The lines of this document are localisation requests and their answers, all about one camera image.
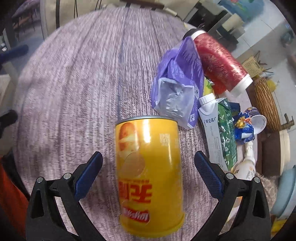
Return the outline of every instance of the metal pin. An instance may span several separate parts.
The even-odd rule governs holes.
[[[258,178],[258,177],[254,177],[254,181],[255,181],[256,183],[259,183],[259,182],[260,182],[260,178]]]
[[[226,177],[227,177],[228,179],[233,179],[233,178],[234,178],[234,175],[231,174],[231,173],[227,173],[227,174],[226,174]]]
[[[70,177],[71,177],[71,173],[66,173],[63,175],[63,178],[66,180],[69,179]]]
[[[38,183],[41,183],[42,181],[43,181],[42,177],[38,177],[37,180],[36,180],[36,182],[38,182]]]

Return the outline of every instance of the purple package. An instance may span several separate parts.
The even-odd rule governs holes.
[[[152,108],[161,115],[165,114],[174,118],[175,115],[167,114],[168,112],[165,111],[162,112],[160,111],[161,108],[157,106],[159,104],[159,80],[161,78],[174,80],[183,87],[194,88],[194,102],[190,115],[188,116],[187,125],[181,125],[186,129],[194,128],[198,119],[198,109],[200,108],[198,99],[203,94],[204,73],[200,57],[191,37],[185,38],[181,42],[181,45],[168,50],[164,54],[158,65],[157,75],[152,83],[150,93]]]

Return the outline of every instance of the orange fabric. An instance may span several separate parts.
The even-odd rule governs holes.
[[[24,194],[11,182],[0,164],[0,205],[11,224],[25,237],[25,221],[28,200]]]

